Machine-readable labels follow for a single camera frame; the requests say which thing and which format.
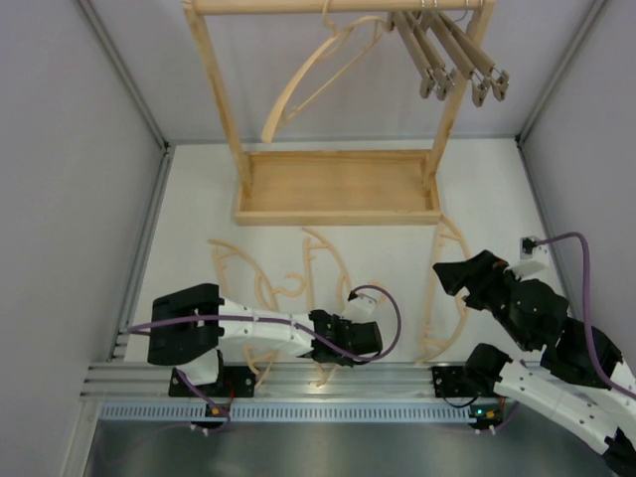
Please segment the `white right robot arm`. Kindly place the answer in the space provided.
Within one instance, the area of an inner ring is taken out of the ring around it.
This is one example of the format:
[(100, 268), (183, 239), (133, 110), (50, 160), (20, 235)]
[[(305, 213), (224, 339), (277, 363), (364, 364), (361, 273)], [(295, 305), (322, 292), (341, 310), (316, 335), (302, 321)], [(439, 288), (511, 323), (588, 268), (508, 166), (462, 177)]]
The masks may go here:
[(540, 246), (515, 264), (483, 250), (433, 270), (445, 293), (468, 293), (465, 305), (487, 311), (518, 348), (538, 351), (552, 375), (539, 377), (491, 344), (477, 345), (462, 371), (477, 395), (511, 398), (582, 440), (618, 476), (635, 473), (635, 378), (600, 330), (568, 316), (568, 301), (535, 277), (550, 263)]

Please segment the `taupe clip hanger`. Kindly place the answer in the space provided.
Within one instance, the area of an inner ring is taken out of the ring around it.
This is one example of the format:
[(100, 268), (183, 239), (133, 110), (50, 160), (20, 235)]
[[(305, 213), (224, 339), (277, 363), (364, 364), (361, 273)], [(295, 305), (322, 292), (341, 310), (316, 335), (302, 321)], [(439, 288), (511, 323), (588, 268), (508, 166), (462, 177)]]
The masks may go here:
[(494, 61), (445, 13), (431, 11), (423, 18), (461, 76), (472, 83), (472, 102), (481, 107), (493, 83)]
[(406, 12), (404, 15), (410, 23), (411, 32), (425, 59), (427, 79), (420, 88), (420, 95), (428, 98), (433, 92), (438, 100), (444, 101), (453, 91), (455, 82), (453, 75), (446, 69), (444, 59), (426, 35), (427, 27), (423, 23), (424, 12)]
[(410, 58), (420, 74), (421, 82), (420, 87), (423, 86), (423, 82), (427, 79), (426, 71), (425, 71), (425, 59), (423, 57), (423, 53), (419, 48), (410, 28), (409, 21), (405, 18), (406, 12), (390, 12), (389, 14), (389, 24), (392, 30), (397, 30), (399, 36), (406, 47)]

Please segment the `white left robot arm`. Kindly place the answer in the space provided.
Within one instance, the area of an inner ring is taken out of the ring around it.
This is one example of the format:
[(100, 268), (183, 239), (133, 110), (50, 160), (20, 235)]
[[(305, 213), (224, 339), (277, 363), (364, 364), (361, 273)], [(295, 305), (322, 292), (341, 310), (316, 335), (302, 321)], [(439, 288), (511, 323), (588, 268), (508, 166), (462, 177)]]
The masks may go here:
[(202, 396), (224, 387), (222, 348), (249, 346), (290, 357), (353, 367), (383, 351), (375, 322), (314, 309), (284, 314), (252, 309), (203, 283), (155, 299), (147, 362), (181, 371)]

